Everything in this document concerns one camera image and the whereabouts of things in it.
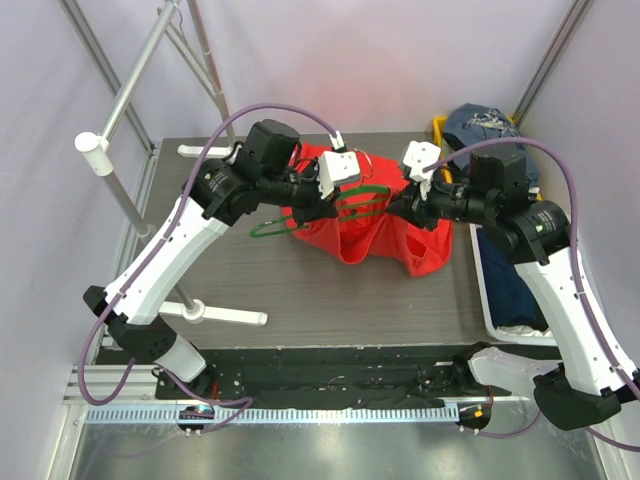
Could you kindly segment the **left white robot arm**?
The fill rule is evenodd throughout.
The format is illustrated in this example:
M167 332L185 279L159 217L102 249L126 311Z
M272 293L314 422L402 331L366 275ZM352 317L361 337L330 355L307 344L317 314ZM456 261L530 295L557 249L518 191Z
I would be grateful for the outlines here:
M214 371L166 322L161 306L198 258L261 205L290 207L304 220L335 211L333 196L348 174L324 158L297 172L290 162L300 146L295 129L265 119L229 151L203 150L162 229L119 277L83 295L133 363L156 365L190 398L211 391Z

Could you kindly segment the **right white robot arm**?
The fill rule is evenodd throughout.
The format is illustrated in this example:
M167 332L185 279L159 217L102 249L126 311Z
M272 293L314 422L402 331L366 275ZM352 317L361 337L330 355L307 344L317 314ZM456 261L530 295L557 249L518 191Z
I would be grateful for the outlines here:
M512 145L470 156L470 178L448 183L436 174L437 146L411 143L400 167L407 186L389 214L432 230L439 220L475 224L512 263L533 294L560 360L534 360L479 342L455 357L451 380L465 395L484 386L533 399L554 426L569 431L618 414L639 385L639 371L622 351L602 311L588 306L584 276L564 211L529 191L526 156Z

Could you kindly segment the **green clothes hanger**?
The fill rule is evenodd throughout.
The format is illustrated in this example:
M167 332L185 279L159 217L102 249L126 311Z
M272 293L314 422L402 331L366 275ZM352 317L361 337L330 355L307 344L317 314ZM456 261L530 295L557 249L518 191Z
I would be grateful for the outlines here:
M334 204L336 211L338 212L336 219L339 222L346 222L381 215L385 212L384 208L364 213L359 213L358 208L369 205L384 204L386 201L391 199L391 196L392 190L389 187L382 185L364 185L347 190L336 198L336 202ZM298 225L294 221L294 215L290 214L254 226L250 229L249 236L254 239L273 237L293 233L299 230L307 230L310 227L310 221L303 222L301 225Z

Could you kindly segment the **red tank top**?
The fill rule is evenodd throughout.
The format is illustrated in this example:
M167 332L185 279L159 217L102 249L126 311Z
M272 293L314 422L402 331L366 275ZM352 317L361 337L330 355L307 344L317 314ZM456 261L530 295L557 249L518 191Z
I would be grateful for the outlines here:
M346 209L337 218L313 221L292 235L348 265L359 264L368 257L393 258L404 264L412 277L442 268L453 252L453 224L441 220L435 230L429 231L385 213L391 196L400 193L408 181L393 159L362 151L357 158L363 179L346 189L374 186L389 191L359 194L341 201L339 204Z

